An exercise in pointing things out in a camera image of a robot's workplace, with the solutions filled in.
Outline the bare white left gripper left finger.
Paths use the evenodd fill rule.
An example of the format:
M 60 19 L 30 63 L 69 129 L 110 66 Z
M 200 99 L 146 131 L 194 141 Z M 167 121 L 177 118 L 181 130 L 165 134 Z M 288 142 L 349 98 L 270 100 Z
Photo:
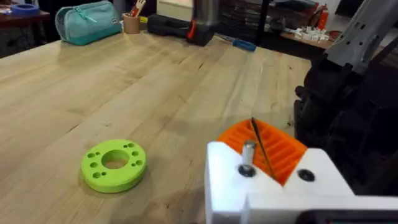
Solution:
M 239 173 L 242 156 L 223 142 L 207 144 L 205 164 L 205 221 L 239 223 L 249 194 L 280 194 L 282 186 L 258 167 L 254 175 Z

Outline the white orange left gripper right finger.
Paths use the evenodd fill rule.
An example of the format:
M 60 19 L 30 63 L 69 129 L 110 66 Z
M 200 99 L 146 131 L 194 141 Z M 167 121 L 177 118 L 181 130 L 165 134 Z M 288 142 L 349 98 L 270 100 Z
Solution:
M 309 148 L 263 121 L 255 118 L 240 121 L 220 134 L 217 140 L 239 155 L 243 154 L 244 141 L 254 141 L 254 167 L 288 192 L 354 195 L 326 152 Z

